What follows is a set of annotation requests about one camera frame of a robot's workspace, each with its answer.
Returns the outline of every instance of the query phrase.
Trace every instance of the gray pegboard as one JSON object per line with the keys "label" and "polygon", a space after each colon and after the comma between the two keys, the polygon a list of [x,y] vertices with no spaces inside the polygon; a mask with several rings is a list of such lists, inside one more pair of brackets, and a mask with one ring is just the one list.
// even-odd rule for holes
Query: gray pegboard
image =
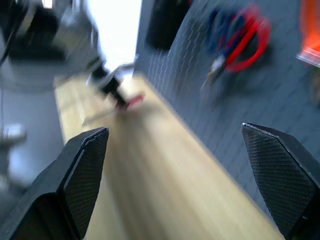
{"label": "gray pegboard", "polygon": [[143,0],[136,72],[144,73],[222,166],[270,216],[256,185],[241,135],[249,122],[295,136],[320,160],[320,110],[310,98],[310,69],[296,59],[300,51],[300,1],[257,0],[272,24],[270,48],[252,68],[224,73],[217,85],[200,93],[211,58],[206,52],[206,21],[210,11],[249,0],[194,0],[171,50],[145,46],[153,0]]}

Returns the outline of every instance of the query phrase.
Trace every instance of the orange object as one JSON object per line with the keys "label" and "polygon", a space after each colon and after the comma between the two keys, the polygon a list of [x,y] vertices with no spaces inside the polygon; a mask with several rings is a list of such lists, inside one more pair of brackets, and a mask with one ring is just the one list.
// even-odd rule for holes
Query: orange object
{"label": "orange object", "polygon": [[297,58],[320,68],[320,1],[303,0],[301,9],[303,43]]}

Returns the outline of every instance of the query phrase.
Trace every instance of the wooden table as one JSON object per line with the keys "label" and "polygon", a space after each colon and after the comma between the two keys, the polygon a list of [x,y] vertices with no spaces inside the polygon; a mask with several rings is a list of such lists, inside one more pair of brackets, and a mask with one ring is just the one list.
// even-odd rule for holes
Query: wooden table
{"label": "wooden table", "polygon": [[85,80],[59,87],[56,98],[65,141],[110,128],[89,240],[284,239],[142,76],[122,85],[129,94],[145,92],[141,107],[82,127],[112,107]]}

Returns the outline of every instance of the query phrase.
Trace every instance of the gray floor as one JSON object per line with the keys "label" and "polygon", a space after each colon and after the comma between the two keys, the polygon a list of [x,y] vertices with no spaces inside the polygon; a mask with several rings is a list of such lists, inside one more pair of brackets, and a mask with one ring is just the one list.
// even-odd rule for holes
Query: gray floor
{"label": "gray floor", "polygon": [[24,187],[56,159],[64,146],[53,90],[55,67],[48,63],[5,62],[1,68],[3,120],[23,124],[27,140],[1,149],[0,172]]}
{"label": "gray floor", "polygon": [[269,215],[256,185],[241,135],[241,123],[275,128],[295,136],[320,161],[320,110],[310,97],[310,68],[300,51],[300,1],[256,0],[272,23],[270,49],[254,67],[225,73],[216,87],[200,93],[211,59],[206,20],[217,3],[246,6],[249,0],[194,0],[169,53],[145,46],[153,0],[141,9],[135,68],[143,72],[204,142],[221,165]]}

